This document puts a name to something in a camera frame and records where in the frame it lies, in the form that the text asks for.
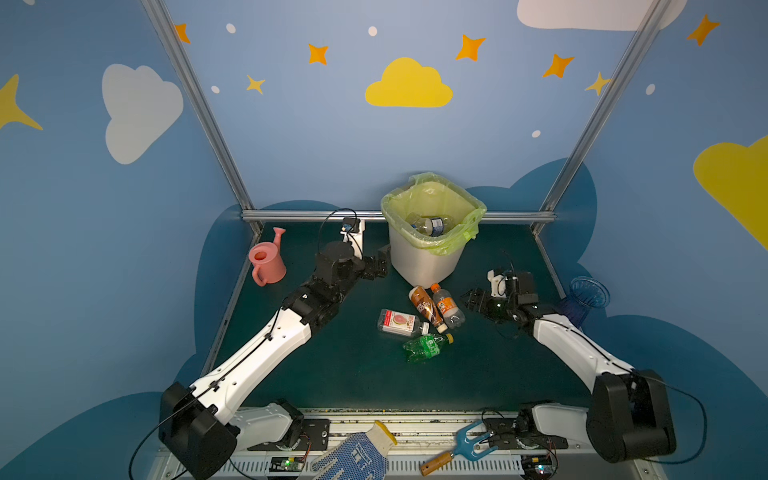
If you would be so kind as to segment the bottle orange cap orange label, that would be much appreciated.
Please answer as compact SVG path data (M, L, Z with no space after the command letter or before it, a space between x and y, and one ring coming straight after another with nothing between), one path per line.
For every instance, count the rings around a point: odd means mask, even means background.
M451 329L462 326L466 317L459 309L450 292L437 283L433 284L430 289L432 291L432 299L446 325Z

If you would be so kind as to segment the brown tea bottle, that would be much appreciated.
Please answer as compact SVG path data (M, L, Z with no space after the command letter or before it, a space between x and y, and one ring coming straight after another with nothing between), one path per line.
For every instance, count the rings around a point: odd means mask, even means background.
M448 326L445 324L436 304L424 287L413 287L408 296L411 303L416 307L420 314L435 327L438 333L443 334L447 332Z

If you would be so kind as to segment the bottle red pink label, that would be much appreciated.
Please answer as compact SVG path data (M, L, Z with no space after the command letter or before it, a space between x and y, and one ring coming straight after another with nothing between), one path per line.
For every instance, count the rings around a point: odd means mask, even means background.
M382 309L377 322L377 328L386 334L415 338L427 335L430 324L412 314Z

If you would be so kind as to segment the clear bottle blue cap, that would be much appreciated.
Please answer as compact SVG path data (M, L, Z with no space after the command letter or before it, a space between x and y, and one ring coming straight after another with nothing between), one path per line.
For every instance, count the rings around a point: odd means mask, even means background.
M450 216L412 215L406 222L418 233L429 237L439 237L448 233L456 224Z

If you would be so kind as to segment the green soda bottle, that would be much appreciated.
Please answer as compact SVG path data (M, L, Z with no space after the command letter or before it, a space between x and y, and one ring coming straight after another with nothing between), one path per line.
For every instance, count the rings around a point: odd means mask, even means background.
M403 345L407 363L418 363L438 356L442 350L454 343L454 337L446 333L444 335L427 334L407 341Z

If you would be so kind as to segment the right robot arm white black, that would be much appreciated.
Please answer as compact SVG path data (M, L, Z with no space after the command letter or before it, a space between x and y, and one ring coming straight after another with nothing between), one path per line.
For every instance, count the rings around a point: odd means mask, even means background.
M660 376L618 359L555 307L540 303L531 273L492 269L487 278L489 287L464 293L463 305L496 323L515 324L568 366L591 395L586 408L544 402L524 409L521 431L585 441L609 463L675 452L667 387Z

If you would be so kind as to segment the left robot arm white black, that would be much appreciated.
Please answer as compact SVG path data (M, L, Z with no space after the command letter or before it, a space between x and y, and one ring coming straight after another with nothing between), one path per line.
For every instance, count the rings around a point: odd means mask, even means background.
M327 244L316 254L310 278L283 299L261 331L190 386L175 382L163 392L158 438L188 474L208 479L237 449L286 437L301 418L286 403L271 403L246 417L238 409L285 358L338 314L359 280L386 277L390 263L390 246L364 256L346 241Z

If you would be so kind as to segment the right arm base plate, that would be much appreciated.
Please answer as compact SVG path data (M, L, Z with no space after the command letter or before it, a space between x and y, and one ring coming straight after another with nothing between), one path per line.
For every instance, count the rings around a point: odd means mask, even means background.
M559 436L549 436L538 432L535 428L528 429L526 425L518 427L516 419L487 418L483 425L491 434L488 439L490 447L499 450L566 450L568 441Z

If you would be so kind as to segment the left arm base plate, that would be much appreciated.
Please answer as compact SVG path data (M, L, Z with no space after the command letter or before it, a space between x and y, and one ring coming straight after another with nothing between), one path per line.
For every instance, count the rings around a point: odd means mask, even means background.
M304 419L300 427L290 427L278 442L265 442L247 448L248 451L324 452L328 449L331 421L327 418Z

